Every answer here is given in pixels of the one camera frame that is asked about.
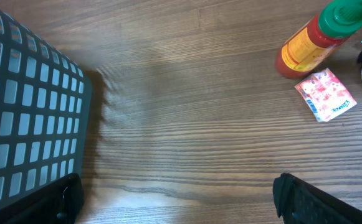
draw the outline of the grid openings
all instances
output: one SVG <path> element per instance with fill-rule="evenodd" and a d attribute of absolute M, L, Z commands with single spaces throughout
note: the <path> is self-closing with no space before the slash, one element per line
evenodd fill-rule
<path fill-rule="evenodd" d="M 1 208 L 74 171 L 83 73 L 0 11 L 0 90 Z"/>

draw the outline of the yellow label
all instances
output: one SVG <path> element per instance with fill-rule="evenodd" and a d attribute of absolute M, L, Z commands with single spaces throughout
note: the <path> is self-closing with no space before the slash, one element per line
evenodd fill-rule
<path fill-rule="evenodd" d="M 289 68 L 298 72 L 307 72 L 314 69 L 335 49 L 335 47 L 325 49 L 316 46 L 308 36 L 308 29 L 304 28 L 283 46 L 282 58 Z"/>

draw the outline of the table surface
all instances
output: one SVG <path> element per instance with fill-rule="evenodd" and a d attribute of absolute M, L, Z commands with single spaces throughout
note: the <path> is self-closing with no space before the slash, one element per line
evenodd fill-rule
<path fill-rule="evenodd" d="M 329 1 L 0 0 L 90 73 L 78 223 L 282 223 L 290 172 L 362 210 L 362 29 L 330 67 L 358 105 L 318 123 L 274 68 Z"/>

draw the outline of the green bottle cap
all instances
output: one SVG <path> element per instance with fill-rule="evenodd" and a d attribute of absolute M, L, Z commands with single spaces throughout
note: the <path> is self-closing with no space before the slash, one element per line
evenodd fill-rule
<path fill-rule="evenodd" d="M 334 0 L 322 11 L 320 30 L 332 38 L 346 38 L 362 27 L 362 0 Z"/>

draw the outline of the wooden table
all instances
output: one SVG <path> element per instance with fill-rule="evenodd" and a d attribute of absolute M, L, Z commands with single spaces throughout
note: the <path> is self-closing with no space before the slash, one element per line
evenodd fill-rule
<path fill-rule="evenodd" d="M 362 210 L 362 29 L 330 67 L 358 105 L 318 123 L 274 68 L 319 0 L 0 0 L 90 73 L 79 223 L 282 223 L 283 172 Z"/>

